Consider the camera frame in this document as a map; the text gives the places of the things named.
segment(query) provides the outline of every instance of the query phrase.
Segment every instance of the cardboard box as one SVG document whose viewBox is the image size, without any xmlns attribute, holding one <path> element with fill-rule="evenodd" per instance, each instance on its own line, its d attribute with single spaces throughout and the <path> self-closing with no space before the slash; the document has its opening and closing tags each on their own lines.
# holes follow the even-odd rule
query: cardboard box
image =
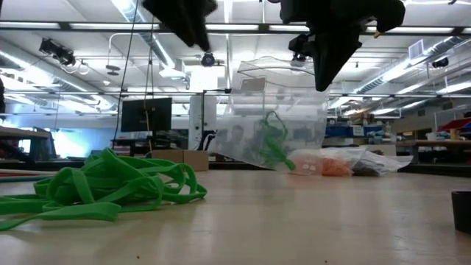
<svg viewBox="0 0 471 265">
<path fill-rule="evenodd" d="M 152 158 L 170 160 L 174 163 L 186 163 L 195 172 L 209 170 L 209 157 L 206 151 L 193 150 L 154 150 Z"/>
<path fill-rule="evenodd" d="M 209 170 L 209 157 L 206 151 L 183 151 L 183 163 L 190 165 L 195 172 Z"/>
<path fill-rule="evenodd" d="M 173 163 L 183 163 L 183 150 L 154 150 L 152 158 L 170 160 Z"/>
</svg>

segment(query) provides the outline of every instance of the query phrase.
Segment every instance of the workbench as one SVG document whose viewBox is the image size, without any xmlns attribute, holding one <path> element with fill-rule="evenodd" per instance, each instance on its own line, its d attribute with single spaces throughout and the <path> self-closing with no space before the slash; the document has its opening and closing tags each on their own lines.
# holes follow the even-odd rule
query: workbench
<svg viewBox="0 0 471 265">
<path fill-rule="evenodd" d="M 457 177 L 196 174 L 203 201 L 122 213 L 116 222 L 31 221 L 0 236 L 2 264 L 471 264 L 453 226 Z M 34 192 L 2 183 L 0 194 Z"/>
<path fill-rule="evenodd" d="M 406 147 L 411 155 L 414 156 L 412 163 L 419 163 L 419 147 L 421 146 L 443 146 L 453 149 L 471 149 L 471 141 L 428 141 L 428 140 L 409 140 L 396 143 L 396 147 Z"/>
<path fill-rule="evenodd" d="M 50 132 L 35 132 L 31 130 L 21 130 L 16 128 L 2 127 L 0 126 L 0 148 L 13 154 L 15 159 L 26 163 L 35 163 L 37 160 L 49 160 L 49 150 L 47 148 L 47 142 L 51 138 Z M 29 155 L 25 155 L 18 148 L 11 146 L 7 140 L 30 140 L 31 147 Z"/>
</svg>

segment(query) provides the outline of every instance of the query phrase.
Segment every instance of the computer monitor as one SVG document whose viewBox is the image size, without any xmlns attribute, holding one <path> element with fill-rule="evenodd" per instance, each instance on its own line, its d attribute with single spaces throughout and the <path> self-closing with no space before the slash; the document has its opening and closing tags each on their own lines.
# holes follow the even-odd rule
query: computer monitor
<svg viewBox="0 0 471 265">
<path fill-rule="evenodd" d="M 128 133 L 171 130 L 171 103 L 171 98 L 146 99 L 144 109 L 144 100 L 124 101 L 121 131 Z M 149 129 L 146 112 L 149 117 Z"/>
</svg>

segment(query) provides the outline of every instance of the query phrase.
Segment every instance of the black object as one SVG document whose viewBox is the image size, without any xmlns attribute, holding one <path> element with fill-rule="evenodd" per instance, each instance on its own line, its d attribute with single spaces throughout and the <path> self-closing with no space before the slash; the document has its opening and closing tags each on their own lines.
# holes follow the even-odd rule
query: black object
<svg viewBox="0 0 471 265">
<path fill-rule="evenodd" d="M 35 132 L 42 132 L 49 134 L 47 141 L 31 141 L 29 152 L 32 153 L 33 159 L 36 161 L 50 161 L 57 159 L 56 146 L 51 132 L 39 127 L 32 128 Z"/>
<path fill-rule="evenodd" d="M 5 108 L 6 108 L 6 105 L 5 105 L 5 87 L 3 85 L 3 81 L 1 81 L 1 78 L 0 78 L 0 113 L 5 113 Z"/>
<path fill-rule="evenodd" d="M 145 104 L 144 100 L 124 101 L 121 131 L 147 131 L 147 117 L 149 117 L 149 129 L 153 135 L 156 135 L 157 131 L 171 130 L 171 102 L 171 98 L 146 99 Z"/>
<path fill-rule="evenodd" d="M 50 38 L 43 39 L 39 51 L 46 55 L 52 55 L 52 57 L 58 60 L 63 66 L 73 66 L 77 62 L 75 60 L 74 51 L 67 49 Z"/>
<path fill-rule="evenodd" d="M 399 0 L 281 0 L 280 17 L 284 24 L 306 22 L 310 34 L 293 39 L 289 49 L 313 58 L 316 90 L 325 91 L 361 47 L 365 24 L 376 20 L 384 33 L 400 26 L 405 13 Z"/>
<path fill-rule="evenodd" d="M 217 9 L 216 1 L 145 0 L 143 6 L 187 46 L 196 44 L 204 52 L 210 50 L 205 17 Z"/>
<path fill-rule="evenodd" d="M 451 202 L 455 229 L 471 234 L 471 191 L 453 191 Z"/>
<path fill-rule="evenodd" d="M 448 63 L 450 63 L 450 61 L 448 60 L 448 57 L 445 57 L 441 60 L 437 60 L 437 61 L 433 62 L 432 67 L 433 68 L 446 67 L 446 66 L 448 66 Z"/>
<path fill-rule="evenodd" d="M 204 67 L 214 66 L 215 62 L 216 59 L 214 59 L 214 56 L 211 52 L 206 52 L 201 59 L 201 65 Z"/>
</svg>

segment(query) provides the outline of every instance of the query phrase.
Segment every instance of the red object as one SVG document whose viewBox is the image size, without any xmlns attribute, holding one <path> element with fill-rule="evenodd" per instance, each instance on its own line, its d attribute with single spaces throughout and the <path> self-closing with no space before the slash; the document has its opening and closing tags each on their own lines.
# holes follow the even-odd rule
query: red object
<svg viewBox="0 0 471 265">
<path fill-rule="evenodd" d="M 449 131 L 451 129 L 461 129 L 463 127 L 466 127 L 466 125 L 468 125 L 470 122 L 471 122 L 471 118 L 457 119 L 454 121 L 450 121 L 446 125 L 442 126 L 439 129 L 439 132 Z"/>
</svg>

